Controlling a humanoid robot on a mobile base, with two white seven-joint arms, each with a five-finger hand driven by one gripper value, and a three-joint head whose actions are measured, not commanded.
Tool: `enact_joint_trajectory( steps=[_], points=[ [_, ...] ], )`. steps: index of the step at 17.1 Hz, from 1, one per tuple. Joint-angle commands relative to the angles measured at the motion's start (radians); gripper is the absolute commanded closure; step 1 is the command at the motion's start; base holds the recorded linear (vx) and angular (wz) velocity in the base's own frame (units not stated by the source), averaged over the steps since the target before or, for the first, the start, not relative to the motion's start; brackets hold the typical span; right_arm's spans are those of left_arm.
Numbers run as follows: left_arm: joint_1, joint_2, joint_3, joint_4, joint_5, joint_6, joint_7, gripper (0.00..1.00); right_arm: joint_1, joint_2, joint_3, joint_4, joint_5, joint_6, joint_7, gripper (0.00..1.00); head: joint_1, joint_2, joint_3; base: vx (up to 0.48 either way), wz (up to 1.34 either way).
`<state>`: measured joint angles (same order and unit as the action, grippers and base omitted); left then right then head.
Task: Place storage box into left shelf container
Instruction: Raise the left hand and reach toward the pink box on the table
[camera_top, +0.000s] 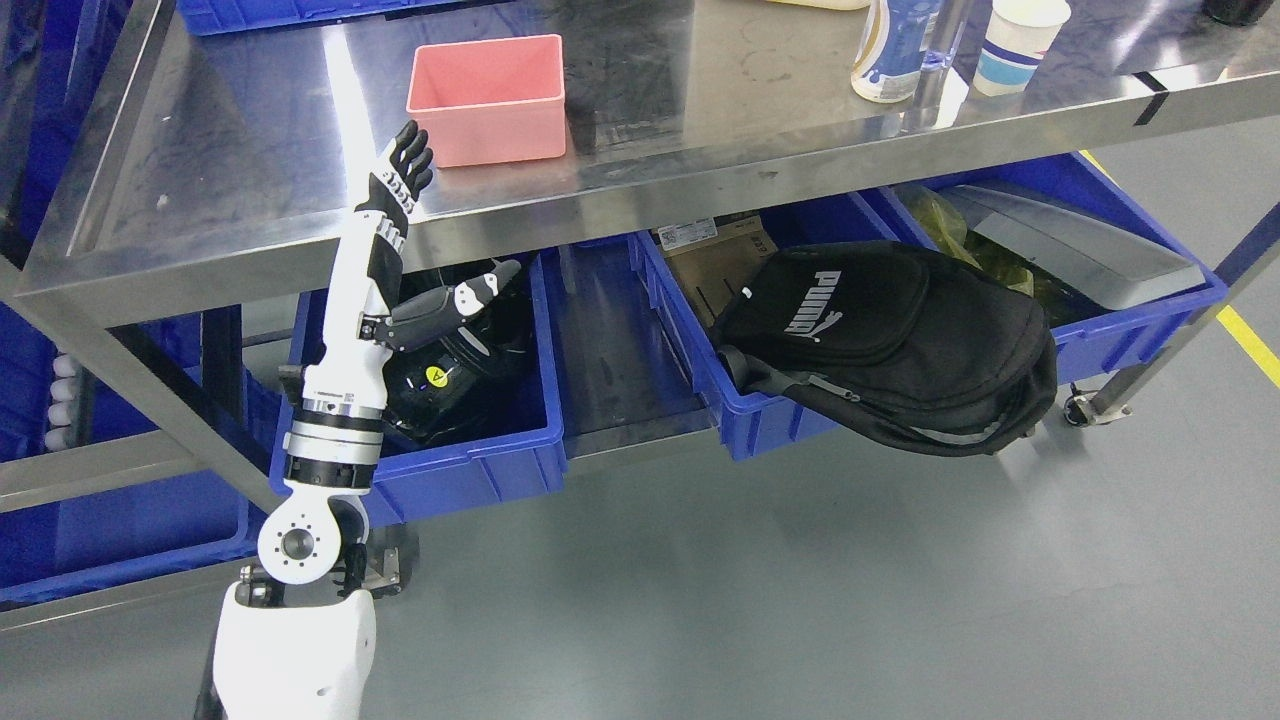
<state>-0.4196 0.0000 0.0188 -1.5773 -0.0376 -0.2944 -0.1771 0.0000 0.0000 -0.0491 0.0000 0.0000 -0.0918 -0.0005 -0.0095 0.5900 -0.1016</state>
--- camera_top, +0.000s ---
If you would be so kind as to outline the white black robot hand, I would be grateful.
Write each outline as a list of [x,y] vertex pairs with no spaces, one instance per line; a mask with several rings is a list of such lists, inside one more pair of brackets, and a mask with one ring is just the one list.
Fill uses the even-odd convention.
[[429,135],[408,120],[379,152],[367,193],[346,219],[326,292],[324,355],[306,366],[294,416],[366,428],[387,407],[384,366],[480,316],[520,273],[516,260],[398,304],[410,228],[424,222],[421,192],[433,179]]

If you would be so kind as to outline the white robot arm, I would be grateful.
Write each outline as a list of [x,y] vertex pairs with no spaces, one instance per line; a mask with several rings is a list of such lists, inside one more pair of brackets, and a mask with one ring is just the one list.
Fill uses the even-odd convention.
[[357,719],[378,643],[364,585],[381,410],[307,400],[283,439],[289,497],[225,591],[197,719]]

